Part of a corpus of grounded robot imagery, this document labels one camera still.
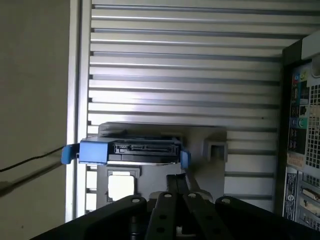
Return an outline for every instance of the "metal rack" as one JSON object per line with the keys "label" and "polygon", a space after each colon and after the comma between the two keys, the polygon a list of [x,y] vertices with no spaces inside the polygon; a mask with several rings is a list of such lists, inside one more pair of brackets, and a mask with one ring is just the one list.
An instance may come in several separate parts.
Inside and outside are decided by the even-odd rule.
{"label": "metal rack", "polygon": [[[226,127],[225,194],[272,211],[281,51],[319,29],[319,4],[70,2],[67,143],[104,122]],[[67,166],[66,221],[96,184],[96,166]]]}

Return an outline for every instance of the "black mount arm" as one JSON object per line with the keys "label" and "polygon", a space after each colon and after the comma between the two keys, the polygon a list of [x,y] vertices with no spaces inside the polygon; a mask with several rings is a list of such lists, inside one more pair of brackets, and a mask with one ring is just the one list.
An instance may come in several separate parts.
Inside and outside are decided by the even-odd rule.
{"label": "black mount arm", "polygon": [[179,174],[156,199],[127,196],[33,238],[96,239],[320,240],[320,232],[233,197],[213,204]]}

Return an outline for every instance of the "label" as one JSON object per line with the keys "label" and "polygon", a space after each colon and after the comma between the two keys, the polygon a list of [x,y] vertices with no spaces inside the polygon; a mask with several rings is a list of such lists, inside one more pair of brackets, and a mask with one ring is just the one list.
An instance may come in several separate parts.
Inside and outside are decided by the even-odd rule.
{"label": "label", "polygon": [[296,212],[296,197],[297,197],[297,174],[286,174],[285,196],[284,196],[284,208],[283,217],[291,221],[295,220]]}
{"label": "label", "polygon": [[305,161],[303,156],[297,156],[291,153],[286,154],[286,162],[289,165],[295,166],[300,170],[304,169],[304,166],[305,166]]}

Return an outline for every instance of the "colorful sticker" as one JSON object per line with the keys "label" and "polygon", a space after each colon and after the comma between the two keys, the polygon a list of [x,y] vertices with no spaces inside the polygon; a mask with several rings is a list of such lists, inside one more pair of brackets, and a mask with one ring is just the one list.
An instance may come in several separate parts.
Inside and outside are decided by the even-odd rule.
{"label": "colorful sticker", "polygon": [[308,79],[308,70],[303,70],[300,74],[300,82],[307,81]]}
{"label": "colorful sticker", "polygon": [[305,161],[303,156],[297,156],[295,154],[287,153],[286,162],[289,165],[295,166],[296,168],[302,170],[305,167]]}
{"label": "colorful sticker", "polygon": [[292,75],[292,84],[297,84],[300,80],[300,72],[296,72]]}

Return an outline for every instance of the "metal frame edge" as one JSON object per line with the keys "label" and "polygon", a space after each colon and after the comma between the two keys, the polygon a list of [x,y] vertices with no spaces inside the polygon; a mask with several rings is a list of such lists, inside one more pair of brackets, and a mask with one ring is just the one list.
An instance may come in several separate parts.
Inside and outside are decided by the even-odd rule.
{"label": "metal frame edge", "polygon": [[301,59],[307,60],[320,54],[320,30],[302,39]]}
{"label": "metal frame edge", "polygon": [[[77,96],[78,96],[78,46],[79,46],[79,7],[80,0],[70,0],[69,17],[69,58],[67,90],[67,133],[66,143],[74,144],[77,135]],[[65,222],[75,218],[75,161],[66,166],[65,174]]]}
{"label": "metal frame edge", "polygon": [[[89,92],[89,60],[91,38],[92,1],[83,0],[80,6],[80,41],[79,41],[79,86],[78,86],[78,119],[77,142],[87,136],[88,129],[88,92]],[[87,166],[76,163],[76,211],[75,217],[86,214]]]}

